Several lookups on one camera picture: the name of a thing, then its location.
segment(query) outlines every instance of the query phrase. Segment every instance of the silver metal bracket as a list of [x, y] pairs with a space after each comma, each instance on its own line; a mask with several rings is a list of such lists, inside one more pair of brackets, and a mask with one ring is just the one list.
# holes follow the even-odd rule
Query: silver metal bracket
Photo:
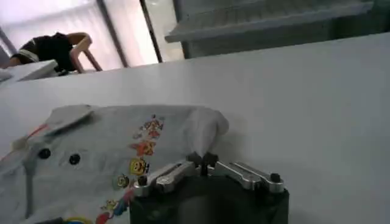
[[167, 173], [170, 173], [172, 170], [174, 170], [176, 167], [179, 167], [180, 165], [181, 162], [172, 163], [164, 166], [159, 170], [156, 170], [155, 172], [147, 176], [146, 184], [141, 184], [139, 183], [139, 180], [137, 180], [134, 183], [134, 195], [137, 197], [149, 196], [152, 188], [155, 187], [157, 178], [166, 175]]
[[[265, 186], [271, 193], [284, 191], [284, 183], [279, 175], [275, 173], [268, 175], [243, 163], [218, 161], [214, 167], [208, 166], [207, 170], [209, 176], [230, 177], [239, 182], [244, 189], [254, 191], [260, 186]], [[147, 177], [138, 179], [134, 183], [134, 194], [137, 197], [147, 197], [153, 188], [163, 193], [172, 192], [183, 178], [200, 175], [199, 171], [200, 167], [196, 167], [191, 161], [183, 160], [168, 164]]]
[[228, 176], [238, 181], [243, 188], [248, 190], [255, 190], [257, 187], [264, 185], [271, 193], [284, 191], [284, 182], [279, 175], [268, 175], [243, 163], [218, 161], [215, 167], [208, 166], [208, 173], [213, 176]]
[[157, 178], [156, 185], [162, 192], [168, 193], [175, 189], [175, 185], [184, 177], [195, 176], [196, 167], [193, 162], [186, 161], [172, 172]]

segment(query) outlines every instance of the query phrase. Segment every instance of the shelf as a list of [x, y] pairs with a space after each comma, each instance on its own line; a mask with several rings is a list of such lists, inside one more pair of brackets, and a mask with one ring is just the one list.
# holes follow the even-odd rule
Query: shelf
[[191, 15], [165, 36], [167, 42], [198, 40], [252, 30], [312, 23], [369, 11], [366, 0], [268, 0]]

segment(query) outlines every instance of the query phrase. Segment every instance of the white table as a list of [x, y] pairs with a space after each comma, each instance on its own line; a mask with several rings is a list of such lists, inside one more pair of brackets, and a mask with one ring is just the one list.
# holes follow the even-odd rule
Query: white table
[[2, 156], [59, 106], [220, 110], [216, 151], [281, 174], [290, 223], [390, 222], [390, 33], [7, 86]]
[[52, 77], [56, 74], [54, 68], [57, 65], [55, 60], [48, 60], [9, 67], [7, 70], [12, 73], [13, 77], [4, 82], [0, 82], [0, 88], [15, 82]]

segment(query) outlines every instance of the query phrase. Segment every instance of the person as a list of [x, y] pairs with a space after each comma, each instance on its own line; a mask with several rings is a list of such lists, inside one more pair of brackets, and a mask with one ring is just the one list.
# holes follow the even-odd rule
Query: person
[[68, 36], [59, 32], [53, 36], [35, 37], [23, 45], [2, 68], [55, 60], [58, 64], [55, 71], [58, 75], [65, 75], [76, 70], [69, 55], [72, 48]]

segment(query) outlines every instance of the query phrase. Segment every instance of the black base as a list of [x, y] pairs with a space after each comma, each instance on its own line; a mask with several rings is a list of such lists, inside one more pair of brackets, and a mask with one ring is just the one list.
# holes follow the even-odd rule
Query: black base
[[289, 193], [244, 190], [225, 177], [188, 177], [174, 192], [155, 191], [130, 206], [132, 224], [288, 223]]

